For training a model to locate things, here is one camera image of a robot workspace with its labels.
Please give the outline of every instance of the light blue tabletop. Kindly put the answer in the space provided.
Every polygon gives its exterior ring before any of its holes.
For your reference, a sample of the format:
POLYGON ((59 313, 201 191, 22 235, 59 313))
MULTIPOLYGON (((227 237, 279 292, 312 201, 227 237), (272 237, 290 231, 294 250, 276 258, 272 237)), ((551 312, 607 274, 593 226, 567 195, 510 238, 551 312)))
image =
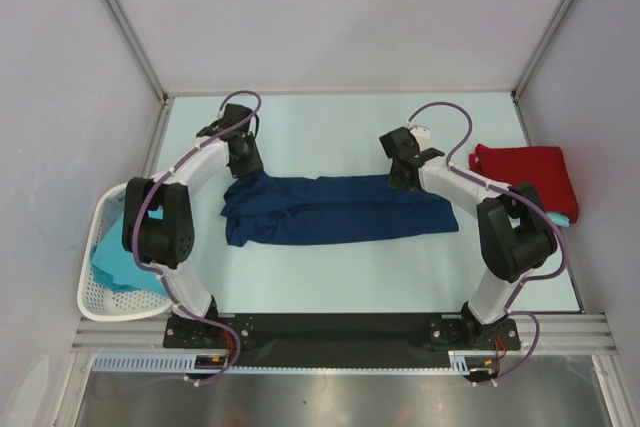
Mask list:
MULTIPOLYGON (((222 97, 175 100, 158 167, 166 168, 193 144, 195 133, 216 116, 222 97)), ((467 165, 477 143, 524 146, 508 93, 268 95, 260 116, 258 148, 274 176, 388 173, 378 137, 404 125, 421 105, 456 102, 474 121, 471 139, 454 161, 467 165)), ((249 107, 255 100, 236 99, 249 107)), ((448 151, 464 135, 464 117, 435 107, 415 121, 432 131, 432 145, 448 151)), ((221 312, 457 312, 473 294, 486 267, 474 218, 454 206, 460 232, 326 246, 227 245, 222 198, 233 182, 215 175, 193 199, 196 256, 203 281, 221 312)), ((560 263, 553 255, 539 273, 560 263)), ((527 285, 514 309, 577 311, 567 273, 527 285)))

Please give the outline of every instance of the teal cloth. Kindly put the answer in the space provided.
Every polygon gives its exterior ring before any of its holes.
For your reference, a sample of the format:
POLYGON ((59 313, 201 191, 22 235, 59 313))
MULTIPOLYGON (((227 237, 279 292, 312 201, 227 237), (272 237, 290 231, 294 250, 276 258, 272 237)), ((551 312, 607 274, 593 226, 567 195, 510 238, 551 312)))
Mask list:
MULTIPOLYGON (((154 219, 162 218, 162 210, 149 213, 154 219)), ((124 214, 120 215, 102 241, 91 251, 91 269, 95 281, 113 292, 148 290, 167 297, 162 282, 152 272, 141 270, 133 254, 122 246, 124 214)))
POLYGON ((559 227, 569 227, 569 224, 571 223, 569 217, 559 212, 547 212, 547 215, 551 221, 559 227))

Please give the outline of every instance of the plastic basket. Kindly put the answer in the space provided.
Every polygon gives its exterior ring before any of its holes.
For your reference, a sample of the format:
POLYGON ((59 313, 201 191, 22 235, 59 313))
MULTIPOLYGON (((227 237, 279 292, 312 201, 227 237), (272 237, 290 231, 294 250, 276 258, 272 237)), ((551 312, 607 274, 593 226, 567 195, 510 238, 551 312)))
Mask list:
POLYGON ((93 278, 89 258, 91 249, 98 245, 103 234, 111 228, 107 219, 117 218, 122 213, 122 203, 107 201, 123 199, 126 186, 118 185, 102 196, 91 223, 78 286, 78 307, 82 314, 91 320, 118 322, 144 319, 161 314, 171 307, 169 299, 154 292, 135 290, 116 293, 96 283, 93 278))

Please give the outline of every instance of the gray wall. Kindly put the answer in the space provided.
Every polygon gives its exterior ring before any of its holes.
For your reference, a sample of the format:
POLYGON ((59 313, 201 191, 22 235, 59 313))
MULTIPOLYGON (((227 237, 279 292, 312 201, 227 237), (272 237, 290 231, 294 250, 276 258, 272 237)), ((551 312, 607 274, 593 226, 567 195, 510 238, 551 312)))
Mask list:
POLYGON ((226 94, 505 91, 558 0, 120 2, 169 92, 226 94))
POLYGON ((640 393, 640 0, 578 0, 522 106, 558 144, 581 207, 568 229, 587 306, 605 311, 640 393))
POLYGON ((80 317, 93 209, 139 172, 158 105, 100 0, 0 0, 0 19, 0 424, 47 355, 44 425, 80 317))

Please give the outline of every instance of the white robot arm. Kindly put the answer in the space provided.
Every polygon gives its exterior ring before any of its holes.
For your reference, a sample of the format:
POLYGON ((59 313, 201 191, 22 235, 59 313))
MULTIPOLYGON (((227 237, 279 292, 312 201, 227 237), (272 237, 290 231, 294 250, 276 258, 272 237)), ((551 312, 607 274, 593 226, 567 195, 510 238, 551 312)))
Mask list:
POLYGON ((151 179, 133 178, 127 184, 122 242, 126 250, 132 251, 134 224, 143 201, 151 188, 161 182, 144 212, 138 234, 138 254, 144 265, 161 276, 177 315, 190 317, 186 310, 201 317, 217 317, 215 301, 204 287, 193 264, 194 258, 190 256, 195 241, 191 197, 211 176, 227 166, 234 177, 263 169, 248 123, 219 139, 211 139, 251 113, 251 109, 242 105, 226 104, 224 115, 197 134, 199 140, 192 148, 196 152, 169 169, 171 176, 167 178, 164 170, 151 179), (148 215, 148 211, 160 207, 162 219, 148 215))
POLYGON ((511 197, 483 187, 492 184, 511 190, 541 207, 530 184, 510 186, 491 181, 467 169, 447 165, 444 154, 428 148, 429 130, 411 126, 395 129, 380 141, 392 159, 389 185, 405 190, 423 189, 440 195, 478 220, 482 257, 487 271, 471 299, 462 308, 474 335, 491 335, 507 317, 518 284, 556 251, 556 238, 535 212, 511 197), (512 226, 512 220, 519 223, 512 226))

